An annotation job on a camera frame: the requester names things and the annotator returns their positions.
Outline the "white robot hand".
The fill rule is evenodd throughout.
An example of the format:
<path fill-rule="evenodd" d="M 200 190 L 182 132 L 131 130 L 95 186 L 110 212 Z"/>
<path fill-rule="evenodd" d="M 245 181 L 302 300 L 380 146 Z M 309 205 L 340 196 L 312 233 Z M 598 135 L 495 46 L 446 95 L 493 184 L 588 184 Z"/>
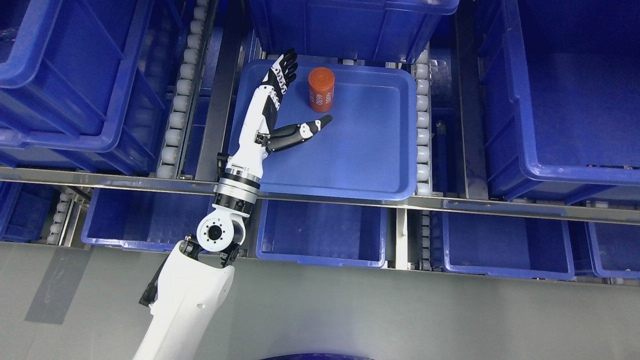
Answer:
<path fill-rule="evenodd" d="M 289 124 L 272 131 L 278 119 L 278 96 L 284 96 L 297 78 L 297 58 L 294 48 L 286 50 L 270 66 L 263 84 L 253 92 L 238 137 L 238 150 L 227 164 L 231 173 L 263 173 L 263 161 L 268 152 L 288 150 L 307 142 L 333 121 L 332 115 L 324 115 L 317 120 Z"/>

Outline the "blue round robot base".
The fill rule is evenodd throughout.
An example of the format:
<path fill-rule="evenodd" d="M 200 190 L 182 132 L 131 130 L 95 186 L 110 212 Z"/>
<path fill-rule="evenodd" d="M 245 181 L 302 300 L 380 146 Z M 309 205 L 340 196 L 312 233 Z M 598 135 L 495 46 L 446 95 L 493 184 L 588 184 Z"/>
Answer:
<path fill-rule="evenodd" d="M 350 354 L 330 353 L 330 352 L 307 352 L 277 355 L 266 357 L 264 360 L 371 360 L 370 357 L 361 357 Z"/>

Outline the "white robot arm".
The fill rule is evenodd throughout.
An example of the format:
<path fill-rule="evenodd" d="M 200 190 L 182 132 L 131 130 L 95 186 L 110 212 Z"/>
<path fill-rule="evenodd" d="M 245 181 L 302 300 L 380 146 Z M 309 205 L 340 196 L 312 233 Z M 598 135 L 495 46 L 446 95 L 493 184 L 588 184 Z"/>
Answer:
<path fill-rule="evenodd" d="M 309 141 L 332 121 L 275 127 L 288 88 L 297 77 L 290 48 L 270 66 L 245 114 L 238 150 L 221 162 L 212 212 L 194 234 L 180 240 L 163 260 L 139 299 L 152 316 L 135 360 L 192 360 L 215 312 L 233 284 L 233 262 L 246 239 L 246 222 L 258 199 L 268 155 Z"/>

